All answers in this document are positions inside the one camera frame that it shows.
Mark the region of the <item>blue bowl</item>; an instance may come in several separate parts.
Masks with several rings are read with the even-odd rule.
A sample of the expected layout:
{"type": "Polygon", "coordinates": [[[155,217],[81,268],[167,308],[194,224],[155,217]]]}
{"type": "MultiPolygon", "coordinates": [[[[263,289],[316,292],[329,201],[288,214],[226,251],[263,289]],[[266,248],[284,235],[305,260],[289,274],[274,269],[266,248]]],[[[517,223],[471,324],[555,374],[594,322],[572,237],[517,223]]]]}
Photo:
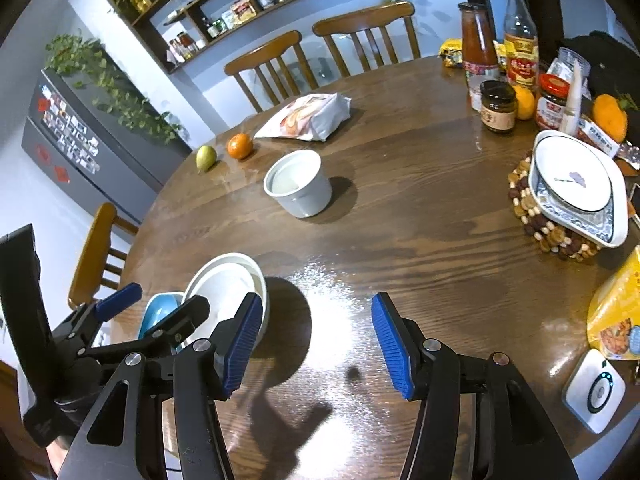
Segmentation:
{"type": "Polygon", "coordinates": [[[183,299],[183,292],[159,292],[155,294],[145,307],[138,338],[142,339],[150,328],[163,321],[171,312],[174,312],[182,304],[183,299]]]}

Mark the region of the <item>white shallow plate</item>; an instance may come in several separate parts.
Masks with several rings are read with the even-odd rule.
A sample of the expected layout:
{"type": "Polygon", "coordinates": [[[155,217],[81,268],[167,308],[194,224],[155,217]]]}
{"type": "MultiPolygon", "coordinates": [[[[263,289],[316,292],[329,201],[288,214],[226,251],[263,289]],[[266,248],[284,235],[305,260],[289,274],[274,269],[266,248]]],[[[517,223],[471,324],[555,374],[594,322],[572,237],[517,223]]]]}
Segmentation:
{"type": "Polygon", "coordinates": [[[194,340],[209,337],[219,323],[233,318],[249,292],[254,292],[262,300],[262,324],[254,343],[254,347],[257,347],[265,335],[270,315],[268,290],[262,269],[253,258],[240,252],[228,252],[205,263],[186,288],[184,300],[193,296],[206,298],[209,315],[178,345],[177,350],[186,348],[194,340]]]}

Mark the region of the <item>white deep bowl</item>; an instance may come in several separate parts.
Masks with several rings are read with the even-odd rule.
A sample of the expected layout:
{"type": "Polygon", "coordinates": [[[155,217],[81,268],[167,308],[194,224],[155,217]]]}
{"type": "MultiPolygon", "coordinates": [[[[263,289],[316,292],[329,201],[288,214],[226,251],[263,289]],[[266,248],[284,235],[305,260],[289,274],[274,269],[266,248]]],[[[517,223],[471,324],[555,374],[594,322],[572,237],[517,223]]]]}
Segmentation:
{"type": "Polygon", "coordinates": [[[320,214],[332,198],[332,186],[324,174],[321,156],[313,150],[282,156],[267,171],[262,187],[284,210],[299,219],[320,214]]]}

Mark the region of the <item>yellow orange food bag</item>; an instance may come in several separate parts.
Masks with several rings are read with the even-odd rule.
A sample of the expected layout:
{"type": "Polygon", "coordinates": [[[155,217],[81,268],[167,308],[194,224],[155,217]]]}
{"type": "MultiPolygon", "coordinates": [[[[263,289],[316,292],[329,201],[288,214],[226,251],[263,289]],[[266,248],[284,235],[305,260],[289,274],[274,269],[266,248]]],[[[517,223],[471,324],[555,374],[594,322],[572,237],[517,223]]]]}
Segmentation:
{"type": "Polygon", "coordinates": [[[640,262],[636,246],[590,301],[588,344],[609,360],[638,361],[639,324],[640,262]]]}

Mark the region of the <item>green pear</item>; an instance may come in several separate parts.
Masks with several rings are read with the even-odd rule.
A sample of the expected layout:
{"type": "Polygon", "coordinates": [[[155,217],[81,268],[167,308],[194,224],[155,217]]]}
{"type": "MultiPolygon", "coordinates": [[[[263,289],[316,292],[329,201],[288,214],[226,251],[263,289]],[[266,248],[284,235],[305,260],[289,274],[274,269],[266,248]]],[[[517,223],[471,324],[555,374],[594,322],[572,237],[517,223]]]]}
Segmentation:
{"type": "Polygon", "coordinates": [[[210,145],[202,145],[195,155],[196,169],[200,174],[204,174],[217,162],[217,152],[210,145]]]}

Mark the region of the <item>orange tangerine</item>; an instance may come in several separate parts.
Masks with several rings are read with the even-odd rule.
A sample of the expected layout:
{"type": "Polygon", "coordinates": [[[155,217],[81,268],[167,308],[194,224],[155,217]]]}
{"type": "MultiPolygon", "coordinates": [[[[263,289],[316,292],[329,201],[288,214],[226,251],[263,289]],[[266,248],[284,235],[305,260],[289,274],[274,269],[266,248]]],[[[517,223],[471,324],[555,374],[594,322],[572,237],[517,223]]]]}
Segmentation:
{"type": "Polygon", "coordinates": [[[247,133],[237,133],[229,139],[226,149],[233,159],[246,159],[254,151],[253,139],[247,133]]]}

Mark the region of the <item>beaded wooden trivet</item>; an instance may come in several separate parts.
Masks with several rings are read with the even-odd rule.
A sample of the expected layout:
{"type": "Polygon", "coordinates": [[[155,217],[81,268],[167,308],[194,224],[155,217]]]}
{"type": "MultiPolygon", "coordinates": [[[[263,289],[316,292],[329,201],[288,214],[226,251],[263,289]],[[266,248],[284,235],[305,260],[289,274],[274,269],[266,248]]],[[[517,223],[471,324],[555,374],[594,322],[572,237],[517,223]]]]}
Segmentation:
{"type": "Polygon", "coordinates": [[[535,204],[528,177],[533,167],[533,152],[528,151],[508,174],[511,208],[523,229],[545,254],[562,260],[583,262],[600,252],[601,247],[558,222],[546,217],[535,204]]]}

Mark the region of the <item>grey refrigerator with magnets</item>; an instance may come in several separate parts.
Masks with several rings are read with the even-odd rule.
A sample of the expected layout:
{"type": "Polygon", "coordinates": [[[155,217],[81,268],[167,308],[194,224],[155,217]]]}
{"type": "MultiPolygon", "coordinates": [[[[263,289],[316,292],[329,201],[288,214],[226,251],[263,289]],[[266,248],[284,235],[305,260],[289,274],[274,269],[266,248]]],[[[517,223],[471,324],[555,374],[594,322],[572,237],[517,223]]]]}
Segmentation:
{"type": "Polygon", "coordinates": [[[93,105],[104,98],[102,89],[73,82],[40,70],[22,148],[88,214],[110,202],[138,226],[191,149],[181,138],[166,142],[127,129],[93,105]]]}

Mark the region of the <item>blue patterned square dish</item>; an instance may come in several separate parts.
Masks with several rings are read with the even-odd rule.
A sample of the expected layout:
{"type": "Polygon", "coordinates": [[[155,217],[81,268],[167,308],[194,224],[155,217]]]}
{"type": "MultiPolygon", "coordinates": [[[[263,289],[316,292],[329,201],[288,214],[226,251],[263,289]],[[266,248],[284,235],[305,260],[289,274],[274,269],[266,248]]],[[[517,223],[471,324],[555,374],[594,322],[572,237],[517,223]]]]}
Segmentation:
{"type": "Polygon", "coordinates": [[[534,201],[542,213],[561,226],[565,226],[587,240],[601,247],[615,248],[623,245],[628,235],[628,211],[625,180],[620,168],[597,148],[587,144],[595,152],[605,166],[611,182],[612,196],[608,204],[600,211],[585,212],[576,209],[556,196],[544,183],[536,167],[534,151],[537,142],[546,136],[568,136],[555,130],[542,130],[536,135],[533,148],[533,167],[528,177],[528,184],[533,191],[534,201]]]}

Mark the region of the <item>white pink snack bag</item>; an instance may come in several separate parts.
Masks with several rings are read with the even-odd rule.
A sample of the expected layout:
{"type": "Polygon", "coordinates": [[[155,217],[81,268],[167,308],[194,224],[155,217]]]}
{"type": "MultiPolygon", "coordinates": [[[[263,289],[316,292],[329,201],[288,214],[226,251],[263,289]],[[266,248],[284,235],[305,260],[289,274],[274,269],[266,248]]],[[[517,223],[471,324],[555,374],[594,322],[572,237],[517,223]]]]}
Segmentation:
{"type": "Polygon", "coordinates": [[[350,117],[350,102],[341,93],[301,96],[268,119],[255,138],[326,142],[350,117]]]}

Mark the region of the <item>white round plate on dish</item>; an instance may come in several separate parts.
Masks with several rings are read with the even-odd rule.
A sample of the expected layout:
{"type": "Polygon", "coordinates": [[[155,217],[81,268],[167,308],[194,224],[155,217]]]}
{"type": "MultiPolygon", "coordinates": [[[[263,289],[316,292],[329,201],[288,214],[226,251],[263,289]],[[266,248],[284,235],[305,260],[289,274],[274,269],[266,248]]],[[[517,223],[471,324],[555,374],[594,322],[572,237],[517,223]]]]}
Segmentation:
{"type": "Polygon", "coordinates": [[[587,144],[571,136],[546,136],[534,151],[544,183],[562,202],[585,212],[602,210],[612,196],[605,166],[587,144]]]}

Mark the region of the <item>dark sauce jar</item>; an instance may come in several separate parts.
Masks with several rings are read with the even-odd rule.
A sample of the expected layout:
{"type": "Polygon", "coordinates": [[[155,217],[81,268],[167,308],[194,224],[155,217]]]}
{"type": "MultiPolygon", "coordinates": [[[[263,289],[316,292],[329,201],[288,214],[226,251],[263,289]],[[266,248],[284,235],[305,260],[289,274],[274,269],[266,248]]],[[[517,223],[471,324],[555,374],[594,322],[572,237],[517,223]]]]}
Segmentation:
{"type": "Polygon", "coordinates": [[[516,122],[515,91],[502,80],[485,80],[480,84],[480,120],[495,133],[511,132],[516,122]]]}

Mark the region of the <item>small orange behind jar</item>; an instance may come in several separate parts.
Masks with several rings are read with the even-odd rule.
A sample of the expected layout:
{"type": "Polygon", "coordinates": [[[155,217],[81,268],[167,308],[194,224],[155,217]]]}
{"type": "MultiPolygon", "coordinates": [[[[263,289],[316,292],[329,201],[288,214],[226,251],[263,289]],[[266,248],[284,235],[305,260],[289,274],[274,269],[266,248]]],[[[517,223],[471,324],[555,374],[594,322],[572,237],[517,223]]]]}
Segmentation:
{"type": "Polygon", "coordinates": [[[529,88],[514,84],[512,86],[516,99],[516,119],[524,120],[532,119],[536,112],[536,96],[529,88]]]}

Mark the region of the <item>wooden chair far right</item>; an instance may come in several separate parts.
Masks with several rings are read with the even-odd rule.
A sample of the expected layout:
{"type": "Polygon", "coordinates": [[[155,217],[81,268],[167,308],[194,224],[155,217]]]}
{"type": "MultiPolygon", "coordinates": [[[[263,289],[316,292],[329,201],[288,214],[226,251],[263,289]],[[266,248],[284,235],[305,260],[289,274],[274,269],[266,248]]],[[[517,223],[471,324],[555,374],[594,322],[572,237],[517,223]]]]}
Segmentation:
{"type": "Polygon", "coordinates": [[[324,41],[338,72],[343,78],[346,78],[350,76],[350,71],[342,52],[334,40],[335,36],[342,35],[350,39],[362,70],[370,72],[372,67],[366,49],[363,47],[361,36],[366,38],[377,68],[384,66],[385,61],[378,45],[378,38],[374,34],[376,30],[381,36],[388,60],[392,64],[399,64],[398,54],[387,27],[397,21],[402,21],[405,26],[412,58],[417,60],[421,57],[421,50],[416,28],[413,24],[414,14],[416,14],[416,8],[411,2],[395,1],[380,4],[379,6],[369,6],[365,9],[334,16],[334,18],[325,18],[314,23],[311,29],[317,37],[324,41]]]}

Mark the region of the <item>yellow snack packet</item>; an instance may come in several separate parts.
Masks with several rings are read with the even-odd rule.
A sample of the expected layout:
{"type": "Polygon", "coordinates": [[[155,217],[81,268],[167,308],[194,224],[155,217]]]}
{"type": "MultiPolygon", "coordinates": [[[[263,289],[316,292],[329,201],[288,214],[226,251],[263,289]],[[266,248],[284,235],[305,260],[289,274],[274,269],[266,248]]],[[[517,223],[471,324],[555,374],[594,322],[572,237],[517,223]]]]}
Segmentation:
{"type": "MultiPolygon", "coordinates": [[[[497,55],[499,70],[506,70],[506,48],[501,42],[492,42],[497,55]]],[[[442,64],[449,68],[462,68],[462,40],[460,38],[449,38],[440,46],[438,56],[442,59],[442,64]]]]}

